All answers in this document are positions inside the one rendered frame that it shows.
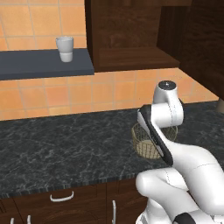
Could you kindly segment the dark wood base cabinet door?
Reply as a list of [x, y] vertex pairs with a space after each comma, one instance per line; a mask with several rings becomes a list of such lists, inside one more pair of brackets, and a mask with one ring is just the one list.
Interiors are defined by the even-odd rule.
[[137, 191], [134, 178], [107, 183], [107, 224], [113, 220], [112, 201], [116, 205], [115, 224], [136, 224], [147, 206], [147, 199]]
[[0, 224], [23, 224], [13, 199], [0, 199]]
[[32, 210], [21, 212], [24, 224], [27, 216], [31, 216], [31, 224], [106, 224], [106, 218], [98, 218], [95, 214], [83, 210]]

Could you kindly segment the white cup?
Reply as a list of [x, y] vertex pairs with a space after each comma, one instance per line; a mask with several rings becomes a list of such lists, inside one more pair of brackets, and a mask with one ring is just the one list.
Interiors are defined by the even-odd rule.
[[71, 62], [73, 60], [74, 39], [72, 37], [56, 38], [56, 46], [59, 50], [60, 59], [63, 62]]

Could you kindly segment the dark wood drawer front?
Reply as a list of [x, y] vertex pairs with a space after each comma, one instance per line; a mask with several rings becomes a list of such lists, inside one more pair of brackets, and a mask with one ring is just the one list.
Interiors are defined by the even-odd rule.
[[25, 224], [106, 224], [106, 185], [88, 185], [14, 199]]

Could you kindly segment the dark wood wall cabinet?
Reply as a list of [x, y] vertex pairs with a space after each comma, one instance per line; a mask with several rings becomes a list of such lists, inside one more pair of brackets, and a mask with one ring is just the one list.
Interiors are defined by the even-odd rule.
[[173, 68], [179, 62], [157, 47], [165, 0], [84, 0], [87, 49], [100, 72]]

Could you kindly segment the dark blue wall shelf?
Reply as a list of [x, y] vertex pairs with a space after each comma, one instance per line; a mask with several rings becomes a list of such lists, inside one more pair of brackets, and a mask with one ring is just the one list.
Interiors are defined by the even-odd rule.
[[62, 62], [57, 49], [0, 52], [0, 81], [93, 75], [87, 48], [74, 48], [73, 60]]

